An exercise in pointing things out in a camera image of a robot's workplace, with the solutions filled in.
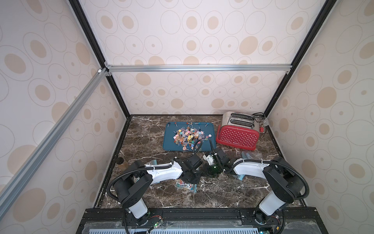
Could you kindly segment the candy ziploc bag front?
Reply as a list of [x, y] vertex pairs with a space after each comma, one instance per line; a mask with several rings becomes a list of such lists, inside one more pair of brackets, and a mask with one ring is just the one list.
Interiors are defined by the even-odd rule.
[[181, 179], [177, 179], [175, 181], [175, 187], [178, 188], [178, 189], [184, 189], [186, 191], [188, 190], [188, 191], [190, 191], [194, 194], [197, 193], [197, 185], [196, 184], [186, 183]]

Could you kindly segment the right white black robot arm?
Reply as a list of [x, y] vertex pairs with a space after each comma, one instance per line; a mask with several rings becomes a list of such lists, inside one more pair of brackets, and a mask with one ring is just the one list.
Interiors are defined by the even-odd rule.
[[261, 200], [254, 212], [259, 223], [265, 223], [277, 210], [308, 197], [310, 193], [306, 179], [282, 157], [275, 157], [272, 160], [231, 160], [222, 149], [217, 148], [203, 155], [203, 159], [208, 164], [209, 176], [226, 173], [267, 180], [271, 192]]

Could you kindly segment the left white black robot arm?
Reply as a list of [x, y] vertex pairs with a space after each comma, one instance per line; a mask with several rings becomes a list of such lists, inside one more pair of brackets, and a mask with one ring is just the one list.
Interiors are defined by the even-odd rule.
[[202, 164], [197, 155], [176, 158], [160, 165], [148, 165], [137, 160], [109, 182], [106, 193], [135, 219], [144, 219], [149, 210], [143, 195], [151, 185], [177, 179], [189, 184], [198, 184], [201, 178], [199, 167]]

